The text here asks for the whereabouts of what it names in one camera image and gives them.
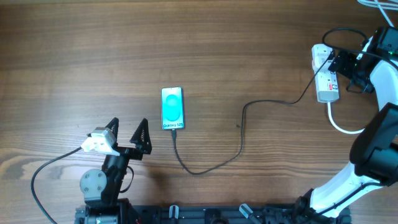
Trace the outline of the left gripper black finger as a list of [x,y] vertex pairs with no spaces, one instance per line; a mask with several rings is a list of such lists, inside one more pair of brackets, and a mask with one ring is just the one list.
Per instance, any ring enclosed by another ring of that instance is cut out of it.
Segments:
[[146,118],[144,118],[136,131],[130,139],[130,143],[136,146],[136,149],[143,154],[150,154],[152,151],[152,144],[149,135],[149,123]]
[[119,129],[119,119],[117,117],[114,117],[106,126],[105,128],[108,128],[115,139],[118,138],[118,129]]

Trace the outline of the teal screen Galaxy smartphone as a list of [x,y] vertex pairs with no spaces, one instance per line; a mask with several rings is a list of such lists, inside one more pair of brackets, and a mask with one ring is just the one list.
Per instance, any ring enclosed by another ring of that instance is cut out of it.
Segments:
[[161,90],[162,129],[182,129],[185,127],[182,87]]

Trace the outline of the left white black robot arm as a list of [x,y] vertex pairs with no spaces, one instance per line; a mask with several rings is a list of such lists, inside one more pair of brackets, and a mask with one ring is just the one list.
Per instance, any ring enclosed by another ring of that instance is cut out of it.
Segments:
[[113,118],[105,127],[90,133],[81,147],[85,152],[104,154],[100,169],[86,171],[80,179],[80,190],[84,195],[85,208],[76,210],[75,223],[140,223],[139,213],[128,199],[119,199],[124,176],[132,170],[130,160],[140,161],[150,154],[152,144],[148,120],[143,119],[130,139],[134,147],[122,147],[117,143],[119,119]]

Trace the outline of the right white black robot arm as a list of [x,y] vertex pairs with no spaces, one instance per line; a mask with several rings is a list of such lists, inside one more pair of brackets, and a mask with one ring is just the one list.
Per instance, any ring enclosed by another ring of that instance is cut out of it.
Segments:
[[292,223],[341,223],[342,211],[368,192],[397,182],[397,29],[382,26],[364,49],[348,50],[333,45],[338,55],[327,58],[329,67],[320,67],[331,80],[317,87],[334,88],[339,73],[363,92],[375,93],[379,112],[359,132],[348,164],[321,187],[299,197],[291,211]]

